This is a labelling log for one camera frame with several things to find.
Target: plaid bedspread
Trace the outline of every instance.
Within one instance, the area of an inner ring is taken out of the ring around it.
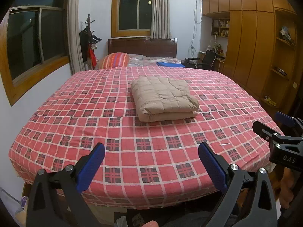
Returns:
[[[184,79],[199,99],[198,115],[140,122],[130,89],[140,75]],[[102,142],[105,159],[83,192],[85,201],[163,207],[215,190],[198,158],[202,141],[242,169],[269,164],[268,143],[251,129],[255,120],[280,132],[255,99],[218,72],[158,66],[79,72],[35,112],[9,157],[18,174],[33,183],[39,169],[59,171]]]

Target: window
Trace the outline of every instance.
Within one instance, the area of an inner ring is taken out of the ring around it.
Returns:
[[[152,0],[112,0],[112,37],[150,36]]]
[[[69,62],[67,0],[15,0],[0,26],[1,77],[10,104]]]

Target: curtain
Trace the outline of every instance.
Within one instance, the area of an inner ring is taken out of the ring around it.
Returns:
[[[152,0],[151,38],[171,38],[169,0]]]
[[[78,28],[78,4],[79,0],[68,0],[67,38],[69,42],[69,58],[73,74],[85,71]]]

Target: headboard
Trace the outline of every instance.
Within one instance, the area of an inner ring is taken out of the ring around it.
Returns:
[[[177,57],[177,39],[126,37],[109,39],[109,54],[123,52],[147,57]]]

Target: orange striped pillow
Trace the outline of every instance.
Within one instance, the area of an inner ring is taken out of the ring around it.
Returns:
[[[97,69],[127,66],[129,55],[127,53],[112,53],[105,56],[97,64]]]

